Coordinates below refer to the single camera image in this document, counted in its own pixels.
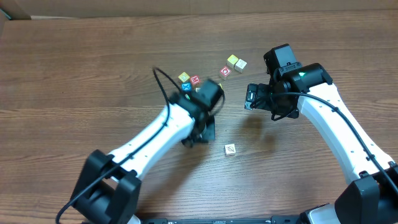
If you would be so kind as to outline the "wooden block leaf picture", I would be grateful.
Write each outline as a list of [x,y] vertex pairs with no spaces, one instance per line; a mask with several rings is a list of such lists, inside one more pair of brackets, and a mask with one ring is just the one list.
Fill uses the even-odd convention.
[[226,156],[233,156],[236,154],[235,144],[226,144],[224,146],[224,152]]

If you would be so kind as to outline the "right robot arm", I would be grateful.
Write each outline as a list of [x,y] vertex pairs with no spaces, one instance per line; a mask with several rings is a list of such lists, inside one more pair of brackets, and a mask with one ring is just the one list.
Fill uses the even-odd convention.
[[333,203],[272,223],[397,223],[397,163],[366,134],[343,103],[332,77],[319,63],[303,66],[289,44],[263,59],[268,84],[250,83],[245,108],[271,112],[271,119],[304,115],[338,161],[347,188]]

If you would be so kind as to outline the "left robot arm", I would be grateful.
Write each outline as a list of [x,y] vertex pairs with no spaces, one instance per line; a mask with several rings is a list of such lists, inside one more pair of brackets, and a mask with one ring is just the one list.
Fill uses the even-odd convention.
[[90,223],[140,223],[136,217],[142,181],[174,145],[192,147],[215,139],[213,108],[224,100],[222,87],[205,81],[198,91],[175,92],[150,125],[123,146],[85,161],[70,206]]

